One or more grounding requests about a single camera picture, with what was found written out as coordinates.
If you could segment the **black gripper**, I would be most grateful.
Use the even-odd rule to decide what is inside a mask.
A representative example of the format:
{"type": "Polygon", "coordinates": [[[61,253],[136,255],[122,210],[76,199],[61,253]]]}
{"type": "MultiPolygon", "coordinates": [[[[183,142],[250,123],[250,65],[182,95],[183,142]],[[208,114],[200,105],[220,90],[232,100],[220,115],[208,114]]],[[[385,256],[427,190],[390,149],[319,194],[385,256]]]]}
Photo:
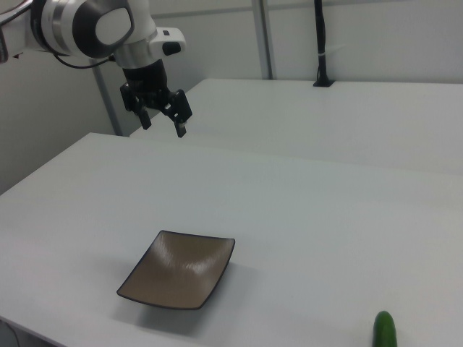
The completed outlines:
{"type": "Polygon", "coordinates": [[[139,69],[123,69],[126,83],[120,87],[124,107],[138,116],[142,128],[152,123],[147,108],[160,111],[174,123],[178,138],[186,133],[186,122],[192,115],[183,90],[170,91],[166,70],[160,59],[139,69]]]}

